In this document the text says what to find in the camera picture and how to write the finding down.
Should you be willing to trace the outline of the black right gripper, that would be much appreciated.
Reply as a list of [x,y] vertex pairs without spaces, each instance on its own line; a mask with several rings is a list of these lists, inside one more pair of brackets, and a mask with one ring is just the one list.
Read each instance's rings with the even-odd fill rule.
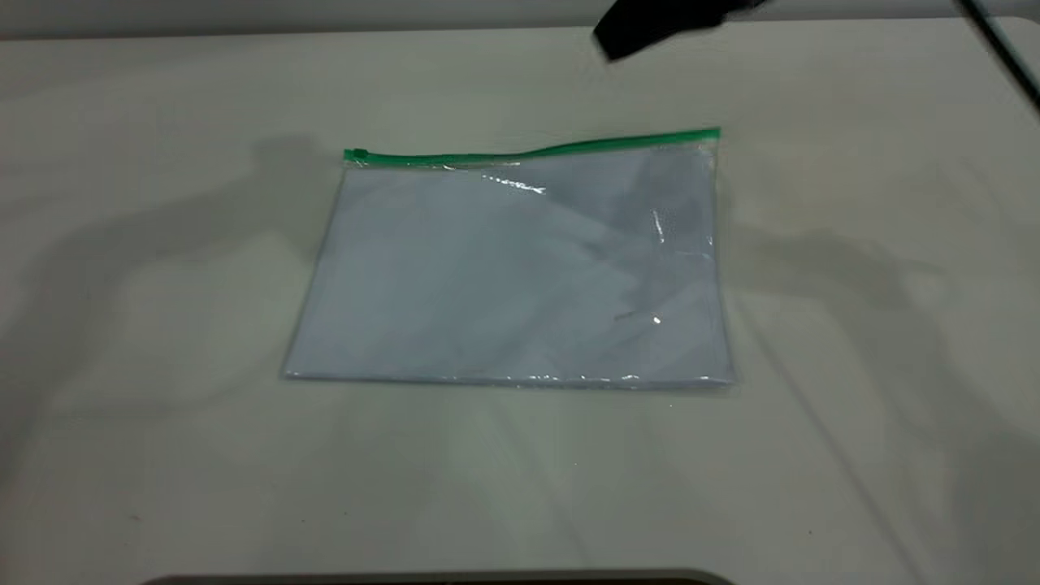
[[609,63],[632,57],[669,39],[717,28],[727,19],[757,11],[768,0],[616,1],[593,37]]

